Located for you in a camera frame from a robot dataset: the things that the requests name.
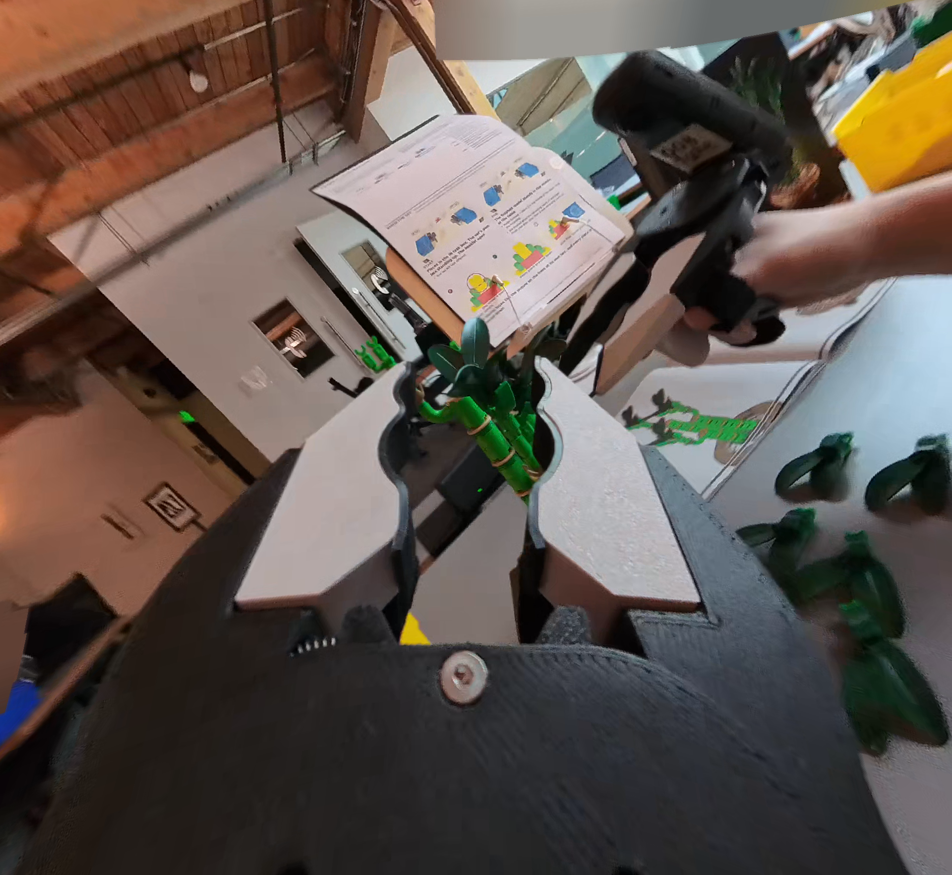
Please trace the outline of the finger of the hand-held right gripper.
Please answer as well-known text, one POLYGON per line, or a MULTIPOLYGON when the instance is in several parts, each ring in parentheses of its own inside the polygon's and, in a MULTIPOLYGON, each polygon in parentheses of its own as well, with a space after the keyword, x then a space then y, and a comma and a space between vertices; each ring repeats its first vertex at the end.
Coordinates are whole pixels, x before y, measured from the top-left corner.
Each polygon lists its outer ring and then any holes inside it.
POLYGON ((646 291, 649 277, 650 270, 631 254, 613 262, 578 308, 565 314, 565 320, 573 321, 558 360, 560 372, 570 379, 597 378, 603 346, 618 330, 626 310, 646 291))
POLYGON ((701 235, 682 240, 654 264, 646 291, 626 310, 602 348, 594 395, 609 393, 654 351, 689 368, 708 359, 708 334, 684 324, 686 309, 671 292, 701 241, 701 235))

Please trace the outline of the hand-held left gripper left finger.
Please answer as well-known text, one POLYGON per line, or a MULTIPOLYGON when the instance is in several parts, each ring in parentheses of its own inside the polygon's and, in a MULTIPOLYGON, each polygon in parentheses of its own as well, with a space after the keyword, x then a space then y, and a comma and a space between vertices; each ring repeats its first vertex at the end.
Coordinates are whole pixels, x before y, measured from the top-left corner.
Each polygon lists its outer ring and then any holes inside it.
POLYGON ((409 490, 415 375, 388 369, 308 437, 244 580, 241 610, 314 608, 331 633, 355 607, 403 631, 419 580, 409 490))

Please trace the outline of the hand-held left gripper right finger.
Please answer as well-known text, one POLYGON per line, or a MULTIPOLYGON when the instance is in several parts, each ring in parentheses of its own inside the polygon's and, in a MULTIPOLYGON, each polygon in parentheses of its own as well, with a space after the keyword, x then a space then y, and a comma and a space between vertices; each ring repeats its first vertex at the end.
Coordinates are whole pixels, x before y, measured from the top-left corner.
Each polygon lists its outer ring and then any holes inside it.
POLYGON ((608 641, 629 611, 694 614, 703 602, 637 440, 547 359, 537 444, 551 456, 530 491, 526 542, 513 572, 520 641, 557 607, 581 608, 608 641))

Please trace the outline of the lego bamboo plant model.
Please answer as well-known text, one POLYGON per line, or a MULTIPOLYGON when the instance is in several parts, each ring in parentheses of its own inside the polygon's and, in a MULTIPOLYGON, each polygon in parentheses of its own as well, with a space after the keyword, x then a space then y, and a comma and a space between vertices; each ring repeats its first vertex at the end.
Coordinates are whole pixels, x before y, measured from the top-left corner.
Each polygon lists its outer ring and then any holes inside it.
POLYGON ((379 458, 387 478, 398 478, 416 427, 452 426, 464 430, 480 447, 519 499, 528 500, 542 474, 534 451, 537 413, 532 394, 530 402, 517 409, 511 390, 504 385, 496 393, 495 404, 484 409, 469 397, 449 397, 449 384, 429 364, 439 379, 431 390, 433 396, 422 381, 415 381, 412 394, 399 385, 397 409, 385 417, 379 458))

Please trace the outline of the leafy green lego branch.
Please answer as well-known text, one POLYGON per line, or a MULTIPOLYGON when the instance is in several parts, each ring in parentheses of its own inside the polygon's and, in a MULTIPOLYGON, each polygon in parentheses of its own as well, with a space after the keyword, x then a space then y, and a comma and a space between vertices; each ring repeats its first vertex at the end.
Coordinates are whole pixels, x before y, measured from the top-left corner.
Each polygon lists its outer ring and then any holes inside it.
POLYGON ((449 384, 449 397, 469 397, 488 409, 507 385, 520 409, 531 400, 535 360, 557 361, 565 351, 566 340, 558 331, 554 323, 545 326, 514 358, 507 358, 505 347, 492 350, 486 323, 474 318, 464 325, 458 344, 432 345, 426 356, 449 384))

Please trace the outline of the dark green lego leaf piece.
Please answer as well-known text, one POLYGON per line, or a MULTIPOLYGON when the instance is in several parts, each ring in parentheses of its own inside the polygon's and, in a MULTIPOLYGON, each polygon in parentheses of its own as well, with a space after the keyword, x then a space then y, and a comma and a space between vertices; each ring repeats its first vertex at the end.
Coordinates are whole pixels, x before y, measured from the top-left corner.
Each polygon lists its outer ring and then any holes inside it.
POLYGON ((907 492, 923 514, 936 516, 946 510, 950 489, 950 445, 946 434, 937 434, 923 436, 911 454, 874 474, 863 500, 868 510, 878 512, 907 492))
POLYGON ((804 550, 817 529, 812 507, 794 508, 774 523, 748 524, 737 535, 757 554, 777 583, 795 576, 804 550))
POLYGON ((935 748, 948 744, 944 708, 911 658, 861 602, 840 604, 839 612, 852 638, 841 699, 862 750, 879 757, 895 737, 935 748))
POLYGON ((853 451, 854 433, 830 433, 812 450, 785 463, 774 481, 775 493, 783 499, 804 496, 833 500, 845 487, 845 472, 853 451))
POLYGON ((827 597, 861 604, 887 638, 898 639, 905 633, 906 615, 898 585, 864 531, 846 533, 837 554, 807 563, 795 572, 792 601, 796 606, 827 597))

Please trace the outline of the person's right forearm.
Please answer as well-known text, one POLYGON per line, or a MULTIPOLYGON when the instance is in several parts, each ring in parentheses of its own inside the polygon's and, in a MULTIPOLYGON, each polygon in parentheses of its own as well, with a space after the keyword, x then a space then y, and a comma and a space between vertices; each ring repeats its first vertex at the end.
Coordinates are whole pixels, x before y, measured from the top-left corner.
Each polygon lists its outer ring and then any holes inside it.
POLYGON ((846 204, 849 281, 951 274, 951 174, 846 204))

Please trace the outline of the lego instruction booklet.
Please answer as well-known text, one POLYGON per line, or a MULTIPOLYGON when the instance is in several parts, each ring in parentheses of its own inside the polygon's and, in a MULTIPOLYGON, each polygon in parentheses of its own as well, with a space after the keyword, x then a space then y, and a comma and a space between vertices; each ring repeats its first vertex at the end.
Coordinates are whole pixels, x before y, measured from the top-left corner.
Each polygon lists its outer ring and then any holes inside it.
POLYGON ((618 419, 708 497, 821 370, 819 361, 658 369, 618 419))

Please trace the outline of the dark lego set box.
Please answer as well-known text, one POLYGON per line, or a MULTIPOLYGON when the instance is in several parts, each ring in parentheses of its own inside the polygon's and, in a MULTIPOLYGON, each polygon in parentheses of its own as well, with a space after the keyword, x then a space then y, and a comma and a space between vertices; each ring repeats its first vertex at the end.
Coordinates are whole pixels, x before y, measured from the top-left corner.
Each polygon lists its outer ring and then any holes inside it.
POLYGON ((782 123, 791 144, 790 167, 770 194, 772 209, 815 209, 851 199, 841 155, 822 128, 806 69, 790 59, 779 33, 740 40, 730 82, 745 101, 782 123))

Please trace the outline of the person's right hand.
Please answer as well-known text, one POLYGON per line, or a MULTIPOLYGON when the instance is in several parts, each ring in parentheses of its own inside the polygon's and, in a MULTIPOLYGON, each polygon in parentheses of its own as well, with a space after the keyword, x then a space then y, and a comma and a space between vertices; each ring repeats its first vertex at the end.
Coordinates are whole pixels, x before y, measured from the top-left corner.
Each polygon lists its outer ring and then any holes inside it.
POLYGON ((732 273, 785 308, 866 286, 871 279, 862 215, 856 202, 758 214, 732 273))

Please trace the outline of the tag sign on black stand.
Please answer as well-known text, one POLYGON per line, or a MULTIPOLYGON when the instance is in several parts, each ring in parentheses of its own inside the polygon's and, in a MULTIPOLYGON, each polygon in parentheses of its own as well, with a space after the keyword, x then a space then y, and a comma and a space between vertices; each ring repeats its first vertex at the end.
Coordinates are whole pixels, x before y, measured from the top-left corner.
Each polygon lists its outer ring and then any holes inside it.
POLYGON ((161 482, 145 495, 142 503, 172 531, 181 534, 191 528, 205 530, 203 516, 168 482, 161 482))

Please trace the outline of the window with phone icon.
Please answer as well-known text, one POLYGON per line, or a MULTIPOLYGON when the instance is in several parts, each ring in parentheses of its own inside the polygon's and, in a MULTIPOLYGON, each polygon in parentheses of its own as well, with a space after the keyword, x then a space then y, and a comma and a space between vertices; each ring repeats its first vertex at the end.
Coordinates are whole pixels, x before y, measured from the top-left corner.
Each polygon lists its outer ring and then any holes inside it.
POLYGON ((291 301, 283 299, 251 320, 288 366, 306 379, 336 354, 291 301))

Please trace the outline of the printed instruction sheet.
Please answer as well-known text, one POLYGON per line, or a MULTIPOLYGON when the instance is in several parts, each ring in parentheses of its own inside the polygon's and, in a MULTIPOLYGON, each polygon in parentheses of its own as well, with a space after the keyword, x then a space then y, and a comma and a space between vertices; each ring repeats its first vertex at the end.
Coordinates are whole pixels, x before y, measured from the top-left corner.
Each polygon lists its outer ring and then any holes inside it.
POLYGON ((632 239, 560 155, 479 115, 437 117, 312 190, 360 220, 494 347, 525 343, 632 239))

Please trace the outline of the wooden document stand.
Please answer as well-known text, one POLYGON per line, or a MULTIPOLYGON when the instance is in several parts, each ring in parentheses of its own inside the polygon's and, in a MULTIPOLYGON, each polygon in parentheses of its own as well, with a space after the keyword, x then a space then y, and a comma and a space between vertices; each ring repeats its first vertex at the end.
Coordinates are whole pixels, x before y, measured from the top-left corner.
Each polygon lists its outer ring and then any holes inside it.
MULTIPOLYGON (((450 341, 458 343, 465 319, 457 315, 391 245, 387 245, 385 261, 394 282, 406 291, 450 341)), ((571 307, 580 304, 597 285, 598 276, 599 272, 590 268, 588 273, 566 286, 559 296, 553 297, 544 308, 530 312, 528 319, 518 321, 514 334, 516 345, 526 344, 529 334, 540 331, 545 321, 558 319, 571 307)))

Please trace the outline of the blue object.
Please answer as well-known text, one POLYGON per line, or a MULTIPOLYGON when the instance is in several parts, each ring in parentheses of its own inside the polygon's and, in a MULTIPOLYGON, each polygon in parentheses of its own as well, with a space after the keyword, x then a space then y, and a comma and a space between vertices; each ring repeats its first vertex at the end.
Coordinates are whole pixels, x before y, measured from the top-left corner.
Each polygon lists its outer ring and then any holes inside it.
POLYGON ((1 746, 17 733, 42 702, 42 693, 36 683, 18 678, 14 683, 1 714, 1 746))

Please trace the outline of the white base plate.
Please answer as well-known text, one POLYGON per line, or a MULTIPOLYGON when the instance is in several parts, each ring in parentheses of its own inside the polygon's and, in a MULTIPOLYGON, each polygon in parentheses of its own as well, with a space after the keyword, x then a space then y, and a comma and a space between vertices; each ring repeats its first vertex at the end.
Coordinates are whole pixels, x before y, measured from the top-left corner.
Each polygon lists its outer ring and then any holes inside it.
POLYGON ((886 279, 859 286, 838 297, 781 311, 784 333, 767 345, 728 345, 709 341, 710 365, 817 361, 829 358, 843 336, 863 320, 896 281, 886 279))

